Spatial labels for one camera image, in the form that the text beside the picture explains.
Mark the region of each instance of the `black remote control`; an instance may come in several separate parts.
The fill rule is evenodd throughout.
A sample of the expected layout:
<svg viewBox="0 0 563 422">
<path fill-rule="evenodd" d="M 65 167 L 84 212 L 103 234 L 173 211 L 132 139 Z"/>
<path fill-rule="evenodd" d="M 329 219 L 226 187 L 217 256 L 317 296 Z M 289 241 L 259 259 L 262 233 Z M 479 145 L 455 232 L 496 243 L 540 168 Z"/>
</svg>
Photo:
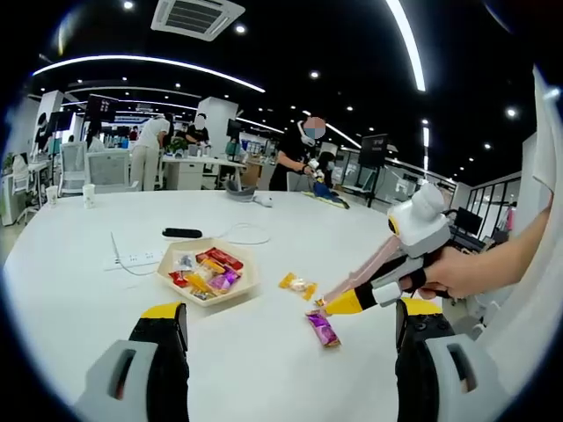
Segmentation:
<svg viewBox="0 0 563 422">
<path fill-rule="evenodd" d="M 199 239 L 203 237 L 203 234 L 200 230 L 193 230 L 193 229 L 164 229 L 162 231 L 162 236 L 166 237 L 184 237 L 187 239 Z"/>
</svg>

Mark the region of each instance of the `hexagonal bowl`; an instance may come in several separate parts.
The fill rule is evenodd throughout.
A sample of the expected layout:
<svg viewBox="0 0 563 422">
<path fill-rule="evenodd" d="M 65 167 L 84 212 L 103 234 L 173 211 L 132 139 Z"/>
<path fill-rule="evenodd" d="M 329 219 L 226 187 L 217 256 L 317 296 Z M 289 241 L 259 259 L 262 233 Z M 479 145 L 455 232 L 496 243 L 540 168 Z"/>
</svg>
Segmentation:
<svg viewBox="0 0 563 422">
<path fill-rule="evenodd" d="M 242 275 L 230 289 L 229 293 L 203 301 L 202 299 L 192 295 L 188 289 L 176 286 L 168 274 L 172 272 L 172 255 L 174 251 L 186 251 L 198 254 L 208 251 L 211 248 L 217 248 L 221 251 L 225 251 L 232 257 L 238 259 L 243 263 L 243 269 L 241 271 Z M 212 306 L 243 295 L 258 286 L 260 283 L 258 268 L 256 267 L 254 256 L 251 251 L 235 246 L 221 239 L 211 237 L 170 244 L 168 250 L 160 261 L 157 273 L 166 286 L 173 288 L 180 295 L 203 307 Z"/>
</svg>

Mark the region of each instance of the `paper cup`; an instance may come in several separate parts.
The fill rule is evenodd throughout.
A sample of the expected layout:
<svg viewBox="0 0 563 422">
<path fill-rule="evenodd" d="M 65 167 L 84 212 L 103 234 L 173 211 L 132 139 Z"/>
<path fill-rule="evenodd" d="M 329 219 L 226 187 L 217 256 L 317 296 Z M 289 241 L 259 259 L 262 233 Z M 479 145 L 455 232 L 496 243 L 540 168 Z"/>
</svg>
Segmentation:
<svg viewBox="0 0 563 422">
<path fill-rule="evenodd" d="M 95 205 L 95 185 L 82 186 L 82 195 L 84 196 L 84 208 L 94 208 Z"/>
<path fill-rule="evenodd" d="M 58 196 L 58 188 L 56 186 L 50 186 L 46 190 L 47 192 L 47 204 L 50 207 L 54 207 L 56 205 L 56 198 Z"/>
</svg>

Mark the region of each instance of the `human hand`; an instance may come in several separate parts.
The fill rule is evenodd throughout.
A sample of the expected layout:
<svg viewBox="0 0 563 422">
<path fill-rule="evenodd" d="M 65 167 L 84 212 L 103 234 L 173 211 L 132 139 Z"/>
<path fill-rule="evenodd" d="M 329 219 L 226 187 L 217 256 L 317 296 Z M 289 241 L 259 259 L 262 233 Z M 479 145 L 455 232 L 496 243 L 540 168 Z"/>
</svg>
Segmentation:
<svg viewBox="0 0 563 422">
<path fill-rule="evenodd" d="M 426 284 L 419 288 L 419 295 L 423 299 L 436 297 L 436 290 L 447 291 L 451 297 L 466 297 L 486 290 L 482 286 L 482 278 L 476 275 L 475 268 L 479 266 L 479 255 L 466 255 L 457 249 L 446 247 L 442 249 L 440 258 L 431 266 L 424 269 Z M 410 277 L 400 281 L 401 288 L 407 290 L 413 285 Z"/>
<path fill-rule="evenodd" d="M 306 165 L 303 166 L 303 173 L 308 174 L 308 175 L 312 175 L 313 169 L 306 164 Z"/>
</svg>

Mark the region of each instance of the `air conditioning vent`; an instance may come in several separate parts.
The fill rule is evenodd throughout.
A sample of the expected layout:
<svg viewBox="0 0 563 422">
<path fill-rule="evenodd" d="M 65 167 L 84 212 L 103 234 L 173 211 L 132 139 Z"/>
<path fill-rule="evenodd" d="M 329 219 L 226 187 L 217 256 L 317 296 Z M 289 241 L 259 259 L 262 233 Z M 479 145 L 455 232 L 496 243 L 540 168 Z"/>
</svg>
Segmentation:
<svg viewBox="0 0 563 422">
<path fill-rule="evenodd" d="M 150 29 L 212 41 L 244 12 L 226 0 L 160 0 Z"/>
</svg>

